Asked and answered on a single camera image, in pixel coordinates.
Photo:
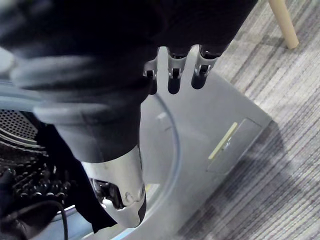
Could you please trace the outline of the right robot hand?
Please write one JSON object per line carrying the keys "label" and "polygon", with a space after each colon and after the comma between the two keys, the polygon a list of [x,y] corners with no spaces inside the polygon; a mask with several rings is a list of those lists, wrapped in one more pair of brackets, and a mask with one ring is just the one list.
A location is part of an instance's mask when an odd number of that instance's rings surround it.
{"label": "right robot hand", "polygon": [[127,228],[141,224],[146,193],[141,104],[157,92],[158,49],[179,91],[199,46],[191,86],[201,89],[256,5],[254,0],[3,0],[0,46],[16,57],[11,82],[39,94],[37,118],[53,125],[87,177],[96,206]]}

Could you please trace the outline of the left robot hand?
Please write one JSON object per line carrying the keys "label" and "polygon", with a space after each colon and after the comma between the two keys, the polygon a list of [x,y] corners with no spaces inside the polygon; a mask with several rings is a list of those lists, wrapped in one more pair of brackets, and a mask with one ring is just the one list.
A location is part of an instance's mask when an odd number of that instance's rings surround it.
{"label": "left robot hand", "polygon": [[45,200],[9,212],[13,202],[12,185],[14,174],[6,170],[0,177],[0,233],[17,240],[30,240],[48,227],[55,215],[60,212],[63,238],[69,238],[66,211],[55,200]]}

